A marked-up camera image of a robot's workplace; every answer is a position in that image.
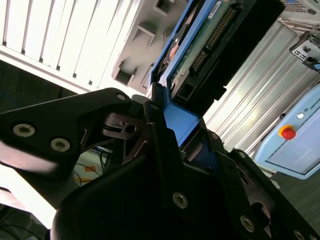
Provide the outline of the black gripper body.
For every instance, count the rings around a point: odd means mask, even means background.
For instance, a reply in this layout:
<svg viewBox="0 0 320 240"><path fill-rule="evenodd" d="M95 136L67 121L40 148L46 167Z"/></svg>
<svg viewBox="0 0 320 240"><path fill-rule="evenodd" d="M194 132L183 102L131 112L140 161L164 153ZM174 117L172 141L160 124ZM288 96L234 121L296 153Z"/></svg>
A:
<svg viewBox="0 0 320 240"><path fill-rule="evenodd" d="M213 174L184 167L192 218L166 210L155 163L139 157L71 193L58 208L53 240L238 240Z"/></svg>

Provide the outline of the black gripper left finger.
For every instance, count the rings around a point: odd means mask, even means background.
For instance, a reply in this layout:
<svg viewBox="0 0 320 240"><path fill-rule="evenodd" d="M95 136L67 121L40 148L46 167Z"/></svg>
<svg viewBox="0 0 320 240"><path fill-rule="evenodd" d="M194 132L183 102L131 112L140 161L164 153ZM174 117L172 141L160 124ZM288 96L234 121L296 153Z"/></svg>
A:
<svg viewBox="0 0 320 240"><path fill-rule="evenodd" d="M96 179L145 157L155 163L163 207L178 217L194 216L176 136L163 110L116 88L2 113L0 185L37 217L48 214L54 220L62 202L81 188L73 180L80 155L115 140L121 153L115 157L118 166Z"/></svg>

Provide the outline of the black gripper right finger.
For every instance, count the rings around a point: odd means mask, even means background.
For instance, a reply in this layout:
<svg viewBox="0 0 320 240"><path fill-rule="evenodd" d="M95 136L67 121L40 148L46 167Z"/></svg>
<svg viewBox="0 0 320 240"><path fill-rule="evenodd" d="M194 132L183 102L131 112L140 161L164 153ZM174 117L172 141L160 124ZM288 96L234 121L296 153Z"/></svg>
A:
<svg viewBox="0 0 320 240"><path fill-rule="evenodd" d="M227 152L208 130L203 137L215 155L220 177L231 194L232 211L247 240L318 240L320 236L241 150Z"/></svg>

